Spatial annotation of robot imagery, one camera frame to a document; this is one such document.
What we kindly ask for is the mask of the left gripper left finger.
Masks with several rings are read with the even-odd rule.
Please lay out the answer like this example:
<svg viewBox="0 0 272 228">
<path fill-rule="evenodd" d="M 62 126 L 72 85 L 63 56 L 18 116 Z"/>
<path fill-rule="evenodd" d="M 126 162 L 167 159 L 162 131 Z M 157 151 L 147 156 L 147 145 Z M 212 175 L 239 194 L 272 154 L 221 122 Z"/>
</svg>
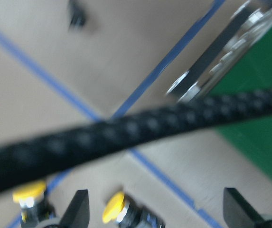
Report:
<svg viewBox="0 0 272 228">
<path fill-rule="evenodd" d="M 60 228 L 87 228 L 90 221 L 88 190 L 77 190 L 63 214 Z"/>
</svg>

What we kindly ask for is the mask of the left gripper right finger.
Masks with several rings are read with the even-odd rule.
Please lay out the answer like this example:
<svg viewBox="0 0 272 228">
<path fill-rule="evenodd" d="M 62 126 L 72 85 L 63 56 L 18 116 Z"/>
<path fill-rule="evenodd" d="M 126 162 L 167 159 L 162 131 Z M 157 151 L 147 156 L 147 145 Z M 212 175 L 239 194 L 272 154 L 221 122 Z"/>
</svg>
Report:
<svg viewBox="0 0 272 228">
<path fill-rule="evenodd" d="M 258 228 L 263 217 L 236 188 L 224 188 L 223 218 L 229 228 Z"/>
</svg>

